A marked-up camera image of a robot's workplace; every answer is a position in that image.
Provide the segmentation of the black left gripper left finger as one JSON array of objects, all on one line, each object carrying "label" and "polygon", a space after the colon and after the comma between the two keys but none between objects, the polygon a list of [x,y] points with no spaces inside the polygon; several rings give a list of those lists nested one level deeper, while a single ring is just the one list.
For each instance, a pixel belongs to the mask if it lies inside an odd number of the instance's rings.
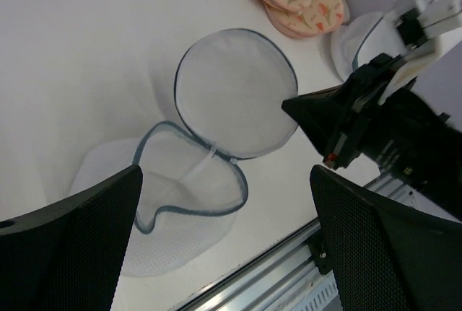
[{"label": "black left gripper left finger", "polygon": [[1,222],[2,310],[109,310],[143,174],[137,165]]}]

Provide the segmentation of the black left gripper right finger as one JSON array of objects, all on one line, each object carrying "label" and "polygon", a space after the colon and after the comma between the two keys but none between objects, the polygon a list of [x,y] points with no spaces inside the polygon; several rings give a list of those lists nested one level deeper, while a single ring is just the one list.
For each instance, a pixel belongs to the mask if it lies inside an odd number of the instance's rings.
[{"label": "black left gripper right finger", "polygon": [[310,187],[344,310],[461,309],[461,224],[320,165]]}]

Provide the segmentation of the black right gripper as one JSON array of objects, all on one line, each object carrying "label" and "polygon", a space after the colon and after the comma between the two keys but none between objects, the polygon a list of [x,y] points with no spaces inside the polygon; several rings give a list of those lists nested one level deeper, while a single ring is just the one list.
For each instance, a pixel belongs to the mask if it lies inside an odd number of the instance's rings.
[{"label": "black right gripper", "polygon": [[383,103],[402,57],[381,53],[342,86],[299,95],[282,110],[302,129],[324,163],[348,166],[359,154],[454,217],[461,216],[461,132],[405,85]]}]

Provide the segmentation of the white mesh laundry bag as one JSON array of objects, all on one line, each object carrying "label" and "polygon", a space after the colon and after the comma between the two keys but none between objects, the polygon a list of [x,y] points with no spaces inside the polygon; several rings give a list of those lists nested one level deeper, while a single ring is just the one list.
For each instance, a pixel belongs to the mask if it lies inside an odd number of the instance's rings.
[{"label": "white mesh laundry bag", "polygon": [[175,72],[180,123],[102,143],[71,187],[78,193],[131,165],[143,181],[122,272],[160,276],[221,241],[249,197],[239,161],[282,148],[297,124],[282,110],[298,82],[282,50],[254,30],[214,32],[195,42]]}]

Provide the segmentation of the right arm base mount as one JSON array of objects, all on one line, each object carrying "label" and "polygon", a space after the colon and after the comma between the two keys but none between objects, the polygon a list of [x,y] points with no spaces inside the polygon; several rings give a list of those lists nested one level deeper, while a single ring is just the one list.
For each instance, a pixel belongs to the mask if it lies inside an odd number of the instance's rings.
[{"label": "right arm base mount", "polygon": [[319,273],[322,276],[330,273],[332,271],[332,262],[328,254],[323,231],[319,229],[313,235],[309,236],[307,244]]}]

